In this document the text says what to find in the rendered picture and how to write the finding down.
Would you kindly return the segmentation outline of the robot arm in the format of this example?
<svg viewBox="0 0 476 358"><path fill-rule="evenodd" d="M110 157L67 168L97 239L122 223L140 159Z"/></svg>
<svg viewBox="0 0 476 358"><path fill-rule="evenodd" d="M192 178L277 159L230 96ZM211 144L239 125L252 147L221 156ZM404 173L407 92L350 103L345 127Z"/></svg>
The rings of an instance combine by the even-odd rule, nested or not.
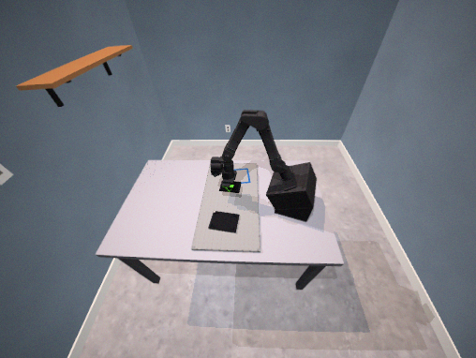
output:
<svg viewBox="0 0 476 358"><path fill-rule="evenodd" d="M248 114L256 113L256 114ZM216 177L222 173L222 179L229 180L227 172L234 170L232 158L235 155L238 145L244 137L250 126L254 127L260 134L267 155L270 160L270 166L274 172L279 172L285 191L296 188L296 182L291 166L281 161L280 154L275 146L275 141L267 121L265 111L243 110L241 118L234 129L231 138L226 144L222 157L211 158L211 174ZM267 119L266 119L267 118ZM283 162L283 164L282 164ZM224 167L223 167L224 165ZM224 172L225 171L225 172Z"/></svg>

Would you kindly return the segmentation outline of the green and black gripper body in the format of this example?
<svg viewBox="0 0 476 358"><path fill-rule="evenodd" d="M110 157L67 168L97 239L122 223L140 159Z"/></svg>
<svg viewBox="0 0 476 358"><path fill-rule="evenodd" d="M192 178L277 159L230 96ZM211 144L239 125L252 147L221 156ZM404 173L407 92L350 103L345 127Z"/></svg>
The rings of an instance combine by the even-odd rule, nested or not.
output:
<svg viewBox="0 0 476 358"><path fill-rule="evenodd" d="M227 174L229 176L229 180L223 179L222 186L230 186L231 184L233 184L236 178L237 171L233 170L232 172L227 172ZM231 184L226 184L226 183L231 183Z"/></svg>

